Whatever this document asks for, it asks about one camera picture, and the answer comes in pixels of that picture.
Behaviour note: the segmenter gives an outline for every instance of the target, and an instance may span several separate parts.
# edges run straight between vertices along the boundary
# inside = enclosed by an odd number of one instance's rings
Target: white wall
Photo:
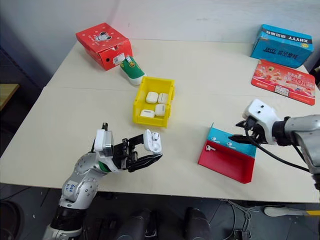
[[[49,73],[75,33],[107,22],[132,39],[253,43],[261,24],[313,36],[320,57],[320,0],[0,0],[0,16]]]

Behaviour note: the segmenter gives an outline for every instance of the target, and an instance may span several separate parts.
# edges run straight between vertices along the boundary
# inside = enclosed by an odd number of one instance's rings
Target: wooden surface
[[[316,105],[250,84],[257,59],[252,45],[236,43],[131,41],[135,60],[149,76],[175,80],[168,128],[161,134],[163,157],[139,171],[109,174],[100,191],[276,202],[317,202],[309,173],[257,151],[253,179],[242,184],[197,164],[209,127],[243,134],[235,127],[255,98],[274,107],[280,118],[320,113]],[[79,157],[88,152],[102,122],[114,142],[141,134],[132,122],[137,88],[118,67],[95,63],[77,43],[45,87],[0,160],[0,181],[61,188]],[[281,158],[305,166],[291,147],[265,146]]]
[[[19,88],[19,84],[16,83],[1,83],[0,84],[0,111],[9,102],[11,97]]]

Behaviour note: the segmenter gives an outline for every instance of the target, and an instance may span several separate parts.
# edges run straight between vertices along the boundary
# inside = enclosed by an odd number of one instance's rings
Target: blue cardboard box
[[[251,57],[298,68],[313,50],[310,35],[263,24],[253,45]]]
[[[232,136],[231,133],[222,131],[220,129],[214,128],[214,124],[212,123],[209,134],[207,136],[208,141],[212,141],[218,143],[224,147],[227,147],[227,143],[232,143],[232,148],[242,154],[249,155],[250,157],[256,157],[256,147],[251,144],[238,143],[229,139]]]

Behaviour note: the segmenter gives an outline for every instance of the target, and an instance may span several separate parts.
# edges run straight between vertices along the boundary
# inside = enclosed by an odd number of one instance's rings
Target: red cardboard box
[[[105,70],[119,65],[127,55],[133,56],[129,39],[106,23],[80,31],[75,36]]]

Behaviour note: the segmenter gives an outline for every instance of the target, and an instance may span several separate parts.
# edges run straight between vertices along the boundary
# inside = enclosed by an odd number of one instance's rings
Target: white label
[[[132,60],[131,60],[131,57],[130,57],[130,56],[126,56],[125,58],[126,58],[126,60],[128,61],[128,63],[132,62]]]
[[[281,94],[283,96],[286,96],[286,97],[289,96],[289,89],[282,87],[282,86],[279,86],[279,85],[275,87],[274,92],[277,94]]]
[[[125,59],[126,59],[125,54],[121,53],[113,59],[113,63],[114,65],[118,65]]]
[[[68,197],[73,195],[77,185],[78,183],[76,181],[68,181],[64,188],[64,194]]]

